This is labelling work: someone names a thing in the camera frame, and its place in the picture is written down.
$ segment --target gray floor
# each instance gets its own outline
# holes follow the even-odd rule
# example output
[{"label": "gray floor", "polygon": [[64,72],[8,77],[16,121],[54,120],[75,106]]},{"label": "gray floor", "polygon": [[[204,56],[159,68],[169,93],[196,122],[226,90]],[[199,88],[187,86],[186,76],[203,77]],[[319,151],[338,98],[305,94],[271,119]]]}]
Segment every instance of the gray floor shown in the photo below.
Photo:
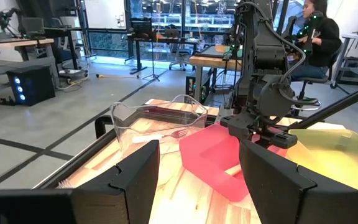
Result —
[{"label": "gray floor", "polygon": [[[70,89],[71,92],[57,92],[56,98],[32,107],[0,106],[0,139],[34,146],[41,148],[40,150],[50,149],[50,146],[62,136],[106,109],[111,103],[121,100],[147,83],[147,80],[135,78],[97,79],[94,75],[99,73],[128,76],[130,69],[132,67],[93,64],[89,80],[77,91],[72,91],[77,88],[73,87]],[[156,74],[164,71],[161,68],[155,69]],[[143,75],[150,73],[150,68],[142,72]],[[152,82],[124,102],[132,106],[141,105],[151,98],[171,100],[179,94],[184,94],[185,77],[190,73],[179,70],[168,71],[160,77],[160,82]],[[301,83],[294,83],[293,87],[299,92]],[[306,90],[309,97],[319,98],[324,106],[346,95],[339,89],[330,89],[328,85],[310,85]],[[0,98],[6,98],[10,94],[11,91],[5,89],[0,91]],[[213,104],[218,106],[224,98],[222,95],[217,95],[213,100]],[[358,132],[358,104],[326,121],[343,124],[348,129]],[[94,127],[91,123],[54,147],[52,152],[74,156],[95,139]],[[0,145],[0,180],[3,180],[0,181],[0,189],[29,189],[66,162],[56,157],[35,155],[36,153],[32,151]]]}]

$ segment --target white wall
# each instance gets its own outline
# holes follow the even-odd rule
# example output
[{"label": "white wall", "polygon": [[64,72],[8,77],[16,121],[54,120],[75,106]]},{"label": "white wall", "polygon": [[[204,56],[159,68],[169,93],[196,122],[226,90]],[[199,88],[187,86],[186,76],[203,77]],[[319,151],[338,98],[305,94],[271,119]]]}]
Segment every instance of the white wall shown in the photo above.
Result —
[{"label": "white wall", "polygon": [[[338,23],[341,35],[358,31],[358,0],[329,0],[328,17]],[[348,56],[358,57],[358,48]]]},{"label": "white wall", "polygon": [[[13,7],[19,8],[15,0],[0,0],[0,11],[9,10]],[[18,23],[17,23],[17,16],[15,14],[12,16],[10,25],[13,28],[17,29]],[[14,50],[14,48],[6,48],[6,49],[1,49],[0,60],[21,62],[22,57],[17,51]]]}]

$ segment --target woman's hair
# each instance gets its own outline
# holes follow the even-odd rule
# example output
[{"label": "woman's hair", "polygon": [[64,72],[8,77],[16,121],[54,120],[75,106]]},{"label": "woman's hair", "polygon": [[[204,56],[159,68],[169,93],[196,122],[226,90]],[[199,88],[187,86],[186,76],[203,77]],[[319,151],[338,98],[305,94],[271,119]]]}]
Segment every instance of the woman's hair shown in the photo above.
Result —
[{"label": "woman's hair", "polygon": [[327,17],[327,8],[328,1],[327,0],[310,0],[314,4],[315,11],[320,11],[323,13],[324,17]]}]

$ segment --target floor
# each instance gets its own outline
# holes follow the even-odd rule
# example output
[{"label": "floor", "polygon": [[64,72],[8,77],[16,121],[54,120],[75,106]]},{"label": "floor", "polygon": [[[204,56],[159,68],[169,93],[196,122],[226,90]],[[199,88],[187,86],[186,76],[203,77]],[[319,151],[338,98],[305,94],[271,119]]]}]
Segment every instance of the floor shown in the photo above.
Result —
[{"label": "floor", "polygon": [[[172,100],[184,94],[185,77],[191,74],[190,67],[188,72],[174,68],[167,71],[166,63],[156,63],[155,73],[163,75],[160,82],[151,82],[124,78],[133,67],[122,65],[123,60],[106,63],[110,64],[92,64],[87,81],[68,91],[57,92],[55,98],[32,107],[0,106],[0,189],[30,189],[89,146],[96,140],[92,118],[108,114],[112,103],[123,101],[134,106],[151,98]],[[151,73],[152,69],[148,68],[141,75]],[[96,78],[95,74],[110,78]],[[226,81],[230,83],[233,78],[232,73]],[[293,88],[299,92],[301,83],[294,83]],[[344,88],[352,92],[358,87]],[[306,92],[308,97],[319,98],[323,106],[346,96],[340,89],[320,84],[308,86]],[[11,94],[10,89],[1,90],[0,98]],[[219,106],[225,100],[227,95],[219,94],[208,104]],[[358,132],[358,103],[327,118],[326,122],[343,124]]]}]

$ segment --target woman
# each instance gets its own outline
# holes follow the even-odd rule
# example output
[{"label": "woman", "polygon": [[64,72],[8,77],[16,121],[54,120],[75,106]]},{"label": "woman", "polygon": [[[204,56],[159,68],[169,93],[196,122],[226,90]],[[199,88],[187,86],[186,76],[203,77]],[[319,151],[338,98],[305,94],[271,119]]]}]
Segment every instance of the woman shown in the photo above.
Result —
[{"label": "woman", "polygon": [[[312,44],[313,53],[308,55],[306,63],[292,72],[292,80],[301,77],[324,78],[332,56],[341,47],[339,27],[333,19],[327,18],[327,0],[306,0],[303,8],[303,17],[309,20],[312,13],[323,13],[321,25],[316,29]],[[299,44],[306,43],[308,37],[299,40]]]}]

